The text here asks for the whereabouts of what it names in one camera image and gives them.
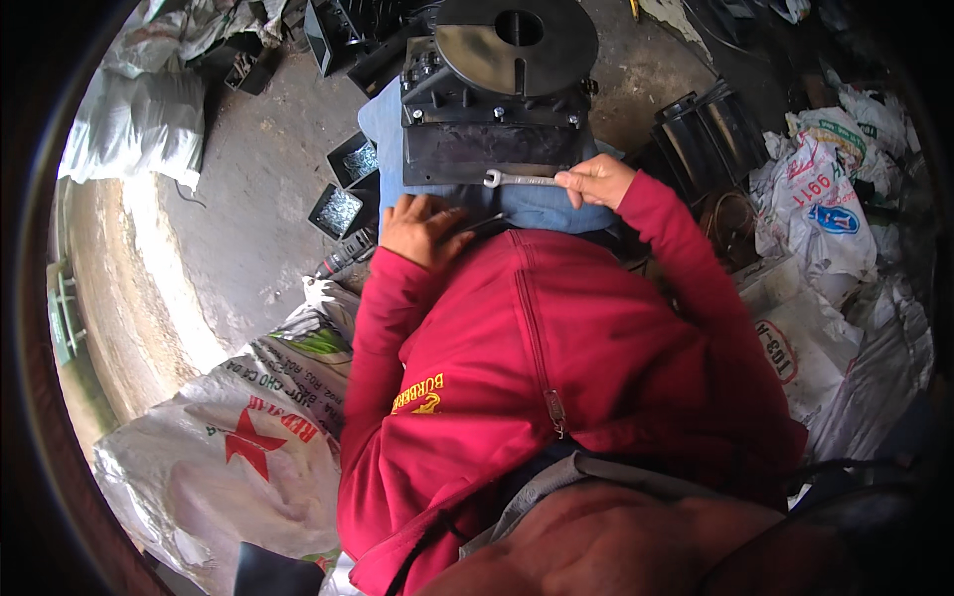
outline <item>cable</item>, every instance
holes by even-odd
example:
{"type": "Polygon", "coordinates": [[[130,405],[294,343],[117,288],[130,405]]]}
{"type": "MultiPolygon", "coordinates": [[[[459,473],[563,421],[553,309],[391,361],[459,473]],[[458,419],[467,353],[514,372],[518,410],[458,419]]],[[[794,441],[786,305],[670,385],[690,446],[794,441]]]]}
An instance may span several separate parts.
{"type": "Polygon", "coordinates": [[[408,17],[417,16],[418,14],[421,14],[421,13],[424,12],[425,10],[430,10],[430,9],[439,8],[443,3],[444,3],[444,0],[438,0],[438,1],[435,1],[435,2],[431,2],[431,3],[429,3],[429,4],[425,4],[425,5],[422,6],[422,7],[418,7],[418,8],[416,8],[416,9],[412,10],[411,12],[409,12],[409,13],[407,14],[407,16],[408,16],[408,17]]]}
{"type": "Polygon", "coordinates": [[[811,478],[812,476],[817,475],[820,472],[825,472],[832,469],[844,469],[844,468],[857,468],[857,469],[869,469],[869,468],[895,468],[904,472],[910,472],[915,466],[921,463],[919,458],[908,457],[908,456],[896,456],[893,458],[878,458],[876,460],[851,460],[851,459],[840,459],[840,460],[827,460],[825,462],[813,463],[810,465],[803,466],[792,474],[789,474],[785,481],[790,482],[804,482],[806,479],[811,478]]]}
{"type": "Polygon", "coordinates": [[[673,40],[675,40],[676,42],[678,42],[680,46],[682,46],[682,47],[685,48],[687,51],[689,51],[689,54],[690,54],[693,58],[695,58],[695,59],[698,61],[699,64],[701,64],[703,67],[705,67],[705,69],[706,69],[707,71],[709,71],[709,72],[712,74],[712,76],[714,76],[716,79],[719,78],[719,73],[716,72],[716,69],[714,69],[711,64],[709,64],[709,61],[708,61],[708,60],[705,60],[704,58],[699,57],[699,55],[696,53],[696,52],[698,51],[698,45],[693,44],[692,42],[687,41],[686,38],[683,37],[681,34],[676,34],[675,32],[672,31],[672,27],[671,27],[671,26],[666,27],[666,24],[665,24],[665,23],[660,23],[659,28],[660,28],[664,33],[666,33],[667,35],[669,35],[671,39],[673,39],[673,40]]]}
{"type": "Polygon", "coordinates": [[[721,37],[719,37],[718,35],[716,35],[715,33],[713,33],[712,30],[710,30],[708,27],[706,27],[706,24],[702,21],[702,19],[699,18],[699,15],[695,13],[695,10],[693,10],[693,7],[691,7],[691,6],[689,6],[688,4],[686,4],[686,0],[680,0],[680,1],[682,2],[683,8],[685,8],[686,10],[688,10],[688,11],[689,11],[689,14],[691,14],[692,16],[695,17],[695,20],[698,22],[698,24],[699,24],[700,26],[702,26],[702,29],[705,30],[707,33],[709,33],[709,34],[713,37],[713,39],[714,39],[715,41],[719,42],[720,44],[722,44],[723,46],[725,46],[725,47],[727,47],[727,48],[732,48],[732,49],[735,50],[735,51],[741,51],[742,53],[744,53],[744,54],[746,54],[746,55],[752,56],[752,57],[755,58],[756,60],[761,60],[762,62],[768,62],[769,64],[772,63],[772,61],[769,60],[768,58],[762,57],[762,56],[758,55],[757,53],[752,53],[752,52],[750,52],[750,51],[748,51],[748,50],[744,50],[743,48],[740,48],[740,47],[737,46],[736,44],[729,43],[728,41],[722,39],[721,37]]]}
{"type": "Polygon", "coordinates": [[[200,201],[200,200],[198,200],[198,199],[195,199],[195,198],[189,198],[188,196],[184,195],[184,194],[182,193],[182,189],[179,188],[178,180],[176,180],[176,179],[173,178],[173,182],[175,182],[175,184],[176,184],[176,192],[179,193],[179,198],[181,198],[181,199],[184,200],[184,201],[189,201],[190,203],[198,203],[199,205],[202,206],[202,209],[208,209],[208,207],[206,207],[206,206],[205,206],[205,203],[203,203],[202,201],[200,201]]]}

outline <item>power drill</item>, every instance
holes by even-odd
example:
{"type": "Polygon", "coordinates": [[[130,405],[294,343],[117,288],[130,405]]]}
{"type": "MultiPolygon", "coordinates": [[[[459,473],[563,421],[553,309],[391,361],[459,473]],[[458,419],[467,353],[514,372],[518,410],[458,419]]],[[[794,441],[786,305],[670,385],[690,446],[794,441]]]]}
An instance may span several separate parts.
{"type": "Polygon", "coordinates": [[[335,252],[321,262],[315,272],[315,278],[328,279],[348,265],[368,260],[374,254],[374,249],[378,248],[377,240],[375,228],[361,228],[347,237],[335,252]]]}

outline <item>wrench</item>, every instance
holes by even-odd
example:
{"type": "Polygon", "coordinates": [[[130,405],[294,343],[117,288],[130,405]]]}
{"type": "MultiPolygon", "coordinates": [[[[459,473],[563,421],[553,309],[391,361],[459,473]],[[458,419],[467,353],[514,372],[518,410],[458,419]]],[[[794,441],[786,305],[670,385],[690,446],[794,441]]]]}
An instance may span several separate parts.
{"type": "Polygon", "coordinates": [[[484,186],[497,188],[501,184],[528,184],[530,186],[560,186],[553,178],[542,175],[510,175],[500,170],[487,170],[484,186]]]}

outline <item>red star logo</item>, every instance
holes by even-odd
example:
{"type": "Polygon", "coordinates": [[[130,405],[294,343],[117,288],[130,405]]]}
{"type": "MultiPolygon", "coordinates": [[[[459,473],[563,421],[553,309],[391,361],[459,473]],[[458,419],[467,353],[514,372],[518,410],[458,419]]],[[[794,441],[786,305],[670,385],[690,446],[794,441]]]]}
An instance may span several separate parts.
{"type": "Polygon", "coordinates": [[[225,462],[232,459],[232,454],[238,453],[245,458],[252,467],[268,482],[268,464],[265,462],[265,452],[275,451],[285,444],[286,439],[265,437],[255,432],[248,410],[242,410],[238,417],[238,424],[234,433],[225,436],[225,462]]]}

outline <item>red hoodie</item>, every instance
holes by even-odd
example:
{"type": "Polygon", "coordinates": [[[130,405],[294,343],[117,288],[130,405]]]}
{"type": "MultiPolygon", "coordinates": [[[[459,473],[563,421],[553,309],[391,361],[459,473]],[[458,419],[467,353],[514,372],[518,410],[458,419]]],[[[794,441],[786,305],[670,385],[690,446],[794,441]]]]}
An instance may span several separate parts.
{"type": "MultiPolygon", "coordinates": [[[[785,510],[780,479],[806,431],[732,281],[664,184],[638,173],[618,213],[652,245],[681,316],[608,251],[558,232],[502,233],[443,276],[384,249],[371,260],[338,500],[359,590],[384,594],[439,516],[486,529],[493,481],[562,433],[785,510]]],[[[403,593],[465,541],[429,538],[403,593]]]]}

